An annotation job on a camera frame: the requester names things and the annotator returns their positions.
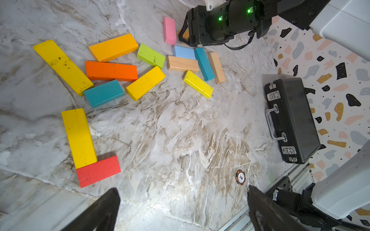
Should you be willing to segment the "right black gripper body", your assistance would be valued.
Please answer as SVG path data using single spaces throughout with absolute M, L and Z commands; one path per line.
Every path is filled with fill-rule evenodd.
M 247 32 L 249 45 L 253 38 L 263 37 L 272 24 L 272 1 L 226 1 L 207 11 L 199 5 L 190 9 L 178 39 L 190 47 L 226 45 L 238 34 Z M 183 33 L 189 30 L 189 39 Z

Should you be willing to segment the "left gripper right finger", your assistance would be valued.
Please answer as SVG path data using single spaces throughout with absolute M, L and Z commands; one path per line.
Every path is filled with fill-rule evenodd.
M 306 231 L 271 198 L 253 185 L 248 187 L 249 217 L 256 231 Z

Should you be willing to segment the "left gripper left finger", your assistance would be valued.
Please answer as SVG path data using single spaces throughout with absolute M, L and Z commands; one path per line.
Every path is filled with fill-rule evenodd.
M 113 231 L 119 211 L 120 196 L 117 188 L 109 189 L 82 212 L 64 231 Z

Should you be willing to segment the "long yellow block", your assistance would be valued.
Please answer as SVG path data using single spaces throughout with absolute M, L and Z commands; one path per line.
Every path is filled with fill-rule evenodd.
M 94 87 L 53 40 L 35 45 L 33 49 L 79 96 L 83 96 L 85 90 Z
M 61 112 L 75 168 L 97 162 L 93 140 L 84 109 Z

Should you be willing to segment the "small amber block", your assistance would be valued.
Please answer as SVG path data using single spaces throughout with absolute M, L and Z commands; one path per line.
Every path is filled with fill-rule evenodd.
M 184 39 L 189 39 L 189 30 L 188 29 L 183 33 L 183 38 Z

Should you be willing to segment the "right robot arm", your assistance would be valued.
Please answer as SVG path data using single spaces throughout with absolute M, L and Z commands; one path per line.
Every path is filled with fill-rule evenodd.
M 265 85 L 271 138 L 315 182 L 271 198 L 302 224 L 370 228 L 369 1 L 206 1 L 190 9 L 179 40 L 226 45 L 268 36 L 279 78 Z

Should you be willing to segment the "light blue block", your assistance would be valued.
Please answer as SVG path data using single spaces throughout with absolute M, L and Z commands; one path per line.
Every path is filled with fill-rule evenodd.
M 196 60 L 194 49 L 174 46 L 172 52 L 175 57 Z

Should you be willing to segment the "pink block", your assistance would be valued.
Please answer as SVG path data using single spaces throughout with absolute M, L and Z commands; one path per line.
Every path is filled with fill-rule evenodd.
M 167 44 L 175 45 L 177 43 L 175 20 L 169 17 L 164 17 L 164 41 Z

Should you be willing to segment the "teal long block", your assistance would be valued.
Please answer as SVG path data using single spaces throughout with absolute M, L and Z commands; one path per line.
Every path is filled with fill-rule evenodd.
M 195 57 L 198 61 L 200 70 L 203 74 L 205 81 L 213 80 L 215 78 L 215 74 L 207 58 L 204 48 L 196 48 L 195 49 Z

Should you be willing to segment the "tan wooden block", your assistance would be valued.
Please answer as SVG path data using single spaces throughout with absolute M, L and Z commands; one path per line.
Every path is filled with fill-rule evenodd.
M 188 70 L 197 73 L 199 72 L 199 65 L 197 60 L 186 59 L 176 56 L 167 57 L 167 67 L 171 71 L 181 71 L 186 72 Z

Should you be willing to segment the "poker chip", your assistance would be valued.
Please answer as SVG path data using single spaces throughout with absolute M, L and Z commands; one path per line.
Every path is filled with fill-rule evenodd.
M 238 185 L 243 185 L 246 182 L 246 175 L 241 169 L 236 172 L 236 182 Z

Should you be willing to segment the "beige wooden block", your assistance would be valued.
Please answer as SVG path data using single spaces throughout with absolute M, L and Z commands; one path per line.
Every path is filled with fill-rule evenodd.
M 226 82 L 218 53 L 209 53 L 208 58 L 215 74 L 216 83 L 221 84 Z

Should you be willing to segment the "lime yellow block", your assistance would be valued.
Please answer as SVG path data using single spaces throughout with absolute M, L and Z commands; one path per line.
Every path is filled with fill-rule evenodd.
M 191 70 L 188 70 L 185 73 L 183 81 L 207 99 L 210 99 L 212 97 L 213 88 L 205 81 L 200 79 L 197 75 L 195 75 Z

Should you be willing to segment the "green block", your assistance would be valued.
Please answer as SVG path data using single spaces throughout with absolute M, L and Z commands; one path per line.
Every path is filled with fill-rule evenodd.
M 163 68 L 164 62 L 166 60 L 165 56 L 149 48 L 145 44 L 140 44 L 137 52 L 137 59 L 155 67 L 158 66 L 160 69 Z

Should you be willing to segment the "amber orange block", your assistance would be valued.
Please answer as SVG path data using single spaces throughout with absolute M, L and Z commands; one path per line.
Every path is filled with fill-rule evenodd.
M 134 52 L 138 43 L 131 34 L 126 34 L 89 47 L 90 53 L 98 62 L 109 62 L 118 57 Z

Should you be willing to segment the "black case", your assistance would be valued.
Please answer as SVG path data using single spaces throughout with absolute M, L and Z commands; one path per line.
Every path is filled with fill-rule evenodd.
M 264 86 L 271 137 L 286 163 L 304 164 L 321 147 L 300 78 L 278 79 Z

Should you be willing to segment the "teal short block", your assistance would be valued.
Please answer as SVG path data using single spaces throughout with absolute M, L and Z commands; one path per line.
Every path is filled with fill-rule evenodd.
M 84 95 L 92 108 L 97 108 L 124 95 L 117 80 L 85 90 Z

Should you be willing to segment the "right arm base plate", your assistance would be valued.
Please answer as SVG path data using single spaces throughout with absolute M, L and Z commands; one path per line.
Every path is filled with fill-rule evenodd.
M 284 176 L 282 177 L 280 180 L 278 180 L 267 192 L 266 192 L 266 195 L 269 197 L 269 198 L 273 198 L 273 194 L 274 194 L 274 191 L 276 189 L 283 189 L 283 190 L 287 190 L 287 191 L 290 191 L 290 186 L 291 186 L 291 182 L 290 182 L 290 178 L 288 176 Z

